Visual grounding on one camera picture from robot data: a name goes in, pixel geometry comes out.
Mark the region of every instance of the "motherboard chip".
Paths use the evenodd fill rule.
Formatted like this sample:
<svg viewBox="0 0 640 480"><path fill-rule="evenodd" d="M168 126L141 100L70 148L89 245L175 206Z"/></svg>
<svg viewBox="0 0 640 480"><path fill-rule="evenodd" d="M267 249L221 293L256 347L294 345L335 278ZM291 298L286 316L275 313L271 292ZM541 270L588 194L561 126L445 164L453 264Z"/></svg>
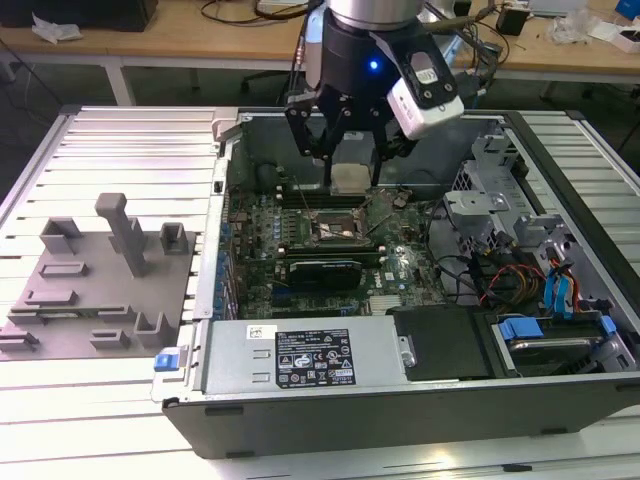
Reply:
<svg viewBox="0 0 640 480"><path fill-rule="evenodd" d="M365 245L366 221L361 212L336 211L316 214L311 224L313 234L321 244Z"/></svg>

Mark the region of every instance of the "black box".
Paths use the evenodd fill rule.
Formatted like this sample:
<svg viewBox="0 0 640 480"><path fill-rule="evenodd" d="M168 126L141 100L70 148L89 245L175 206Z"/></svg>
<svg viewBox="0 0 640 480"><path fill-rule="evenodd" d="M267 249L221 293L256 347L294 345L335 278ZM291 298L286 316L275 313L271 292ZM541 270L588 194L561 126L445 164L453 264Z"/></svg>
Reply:
<svg viewBox="0 0 640 480"><path fill-rule="evenodd" d="M3 0L3 27L30 27L31 12L47 22L74 23L123 32L142 32L156 11L158 0Z"/></svg>
<svg viewBox="0 0 640 480"><path fill-rule="evenodd" d="M503 35L513 35L517 37L522 33L531 10L521 8L503 7L496 22L496 30Z"/></svg>

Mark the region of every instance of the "screw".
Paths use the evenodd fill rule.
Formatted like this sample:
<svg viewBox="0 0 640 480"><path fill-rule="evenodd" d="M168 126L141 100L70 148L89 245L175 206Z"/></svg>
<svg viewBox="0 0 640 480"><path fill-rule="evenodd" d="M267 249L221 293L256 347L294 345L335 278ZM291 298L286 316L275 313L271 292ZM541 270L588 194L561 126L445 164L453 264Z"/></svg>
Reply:
<svg viewBox="0 0 640 480"><path fill-rule="evenodd" d="M407 368L416 366L416 359L411 352L402 352L402 363Z"/></svg>

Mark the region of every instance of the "computer case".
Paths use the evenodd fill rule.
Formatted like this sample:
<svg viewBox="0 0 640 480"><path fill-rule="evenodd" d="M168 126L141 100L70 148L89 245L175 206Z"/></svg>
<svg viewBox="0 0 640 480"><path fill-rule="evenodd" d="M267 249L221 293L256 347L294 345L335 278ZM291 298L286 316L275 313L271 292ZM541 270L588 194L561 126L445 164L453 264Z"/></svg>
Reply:
<svg viewBox="0 0 640 480"><path fill-rule="evenodd" d="M142 32L157 5L158 0L4 0L0 2L0 22L3 27L29 27L33 12L57 24Z"/></svg>

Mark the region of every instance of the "gray plastic block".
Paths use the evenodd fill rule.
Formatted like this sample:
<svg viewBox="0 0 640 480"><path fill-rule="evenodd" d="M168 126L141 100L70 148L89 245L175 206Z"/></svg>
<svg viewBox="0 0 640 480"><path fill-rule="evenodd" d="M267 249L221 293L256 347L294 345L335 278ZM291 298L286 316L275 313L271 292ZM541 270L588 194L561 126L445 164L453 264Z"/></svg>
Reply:
<svg viewBox="0 0 640 480"><path fill-rule="evenodd" d="M164 312L171 326L175 344L178 334L184 295L189 280L195 234L187 232L189 248L184 255L165 255L158 231L147 232L144 256L148 271L143 278L131 276L121 256L114 253L109 242L110 232L84 232L69 239L75 256L54 258L45 251L35 267L21 300L11 309L2 333L24 329L40 340L35 351L0 352L3 360L48 360L68 358L149 357L160 347L147 348L134 333L137 314L142 312L155 329L160 312ZM65 262L84 262L87 274L83 277L43 278L43 265ZM29 306L24 303L28 291L72 290L78 298L74 305ZM122 329L130 341L127 349L96 349L90 343L92 330Z"/></svg>
<svg viewBox="0 0 640 480"><path fill-rule="evenodd" d="M38 270L42 278L84 277L87 265L84 262L45 263Z"/></svg>
<svg viewBox="0 0 640 480"><path fill-rule="evenodd" d="M35 351L38 339L21 330L5 334L0 332L0 352Z"/></svg>
<svg viewBox="0 0 640 480"><path fill-rule="evenodd" d="M89 340L96 350L127 349L131 342L121 329L92 330Z"/></svg>
<svg viewBox="0 0 640 480"><path fill-rule="evenodd" d="M72 218L50 218L40 234L40 239L51 255L73 255L69 239L81 235Z"/></svg>
<svg viewBox="0 0 640 480"><path fill-rule="evenodd" d="M147 244L147 236L142 231L142 227L140 226L140 222L138 221L138 219L136 217L131 217L129 219L129 224L131 225L131 231L134 233L134 237L141 239L140 241L142 242L142 250L144 251L144 247ZM120 251L120 245L118 245L118 242L116 241L116 237L110 236L109 237L109 242L111 242L111 246L113 247L113 251L114 252L116 252L117 254L121 254L122 253Z"/></svg>
<svg viewBox="0 0 640 480"><path fill-rule="evenodd" d="M73 305L78 295L73 290L31 290L24 303L27 305Z"/></svg>
<svg viewBox="0 0 640 480"><path fill-rule="evenodd" d="M14 313L10 311L7 318L14 325L45 325L47 323L47 319L37 312Z"/></svg>
<svg viewBox="0 0 640 480"><path fill-rule="evenodd" d="M160 243L165 255L183 255L189 249L187 234L181 223L165 223L160 229Z"/></svg>
<svg viewBox="0 0 640 480"><path fill-rule="evenodd" d="M138 313L133 311L131 305L121 307L100 307L98 318L104 323L133 323L138 318Z"/></svg>
<svg viewBox="0 0 640 480"><path fill-rule="evenodd" d="M145 275L144 241L140 229L132 229L124 207L127 198L122 193L101 193L96 202L96 213L109 222L113 237L134 277Z"/></svg>
<svg viewBox="0 0 640 480"><path fill-rule="evenodd" d="M173 329L164 312L160 312L154 326L149 323L144 313L139 313L133 333L146 348L166 347L173 338Z"/></svg>

